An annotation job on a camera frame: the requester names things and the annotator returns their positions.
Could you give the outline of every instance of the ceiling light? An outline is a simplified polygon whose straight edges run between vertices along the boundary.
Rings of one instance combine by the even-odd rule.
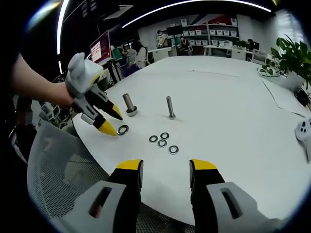
[[[49,1],[45,3],[29,20],[27,25],[27,30],[30,31],[34,28],[38,23],[40,23],[52,10],[54,10],[60,1]]]
[[[151,12],[148,12],[148,13],[145,13],[144,15],[142,16],[139,16],[138,18],[135,18],[133,19],[132,21],[128,22],[127,24],[123,25],[122,28],[125,28],[126,26],[130,25],[131,23],[147,16],[147,15],[150,15],[154,12],[157,12],[157,11],[160,11],[160,10],[163,10],[165,8],[168,8],[168,7],[171,7],[171,6],[177,6],[177,5],[181,5],[181,4],[184,4],[184,3],[190,3],[190,2],[196,2],[196,1],[230,1],[230,2],[236,2],[236,3],[241,3],[241,4],[245,4],[245,5],[249,5],[249,6],[254,6],[254,7],[257,7],[257,8],[260,8],[264,11],[267,11],[267,12],[271,12],[271,10],[267,9],[267,8],[264,8],[262,6],[259,6],[259,5],[256,5],[256,4],[253,4],[253,3],[249,3],[249,2],[246,2],[246,1],[240,1],[240,0],[188,0],[188,1],[181,1],[181,2],[177,2],[177,3],[173,3],[173,4],[170,4],[170,5],[167,5],[167,6],[162,6],[158,9],[155,9]]]
[[[60,54],[60,36],[62,33],[63,19],[65,15],[66,8],[68,6],[69,0],[64,0],[62,8],[60,9],[58,24],[57,24],[57,36],[56,36],[56,46],[57,46],[57,55]]]
[[[59,72],[62,74],[63,71],[62,71],[62,64],[60,64],[60,61],[58,61],[58,66],[59,66]]]

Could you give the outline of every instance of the monitor screen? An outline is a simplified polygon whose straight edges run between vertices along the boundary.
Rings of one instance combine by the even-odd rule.
[[[254,49],[259,50],[259,43],[258,42],[254,42]]]
[[[183,33],[183,27],[182,26],[175,26],[167,28],[167,35],[178,35]]]
[[[103,33],[90,46],[92,61],[99,63],[104,59],[111,58],[109,31]]]

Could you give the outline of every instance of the bolt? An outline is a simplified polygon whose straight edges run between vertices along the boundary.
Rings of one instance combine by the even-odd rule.
[[[123,99],[125,101],[125,104],[127,106],[126,113],[128,114],[129,117],[135,116],[138,112],[137,107],[133,105],[132,100],[130,98],[129,94],[124,94]]]
[[[170,112],[169,118],[171,120],[174,120],[176,118],[176,115],[174,114],[174,111],[173,111],[173,105],[172,105],[171,97],[167,96],[166,101],[167,101],[167,106],[169,107],[169,112]]]

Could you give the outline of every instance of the white flower pot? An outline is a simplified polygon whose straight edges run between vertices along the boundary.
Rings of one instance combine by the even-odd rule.
[[[287,74],[287,78],[282,83],[282,86],[295,92],[301,88],[305,81],[300,75],[292,71]]]

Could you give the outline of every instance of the metal washer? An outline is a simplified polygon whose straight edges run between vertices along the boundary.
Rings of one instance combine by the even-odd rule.
[[[164,133],[161,133],[160,137],[164,140],[168,139],[170,137],[169,133],[167,132],[164,132]]]
[[[127,125],[121,125],[117,130],[117,135],[124,135],[128,131]]]
[[[167,141],[165,141],[164,139],[161,139],[157,142],[157,146],[160,148],[164,148],[166,147],[166,145],[167,145]]]
[[[179,152],[179,148],[178,146],[170,146],[169,147],[169,153],[174,155],[174,154],[177,154]]]
[[[155,143],[157,141],[157,136],[156,135],[152,135],[149,137],[149,142],[151,143]]]

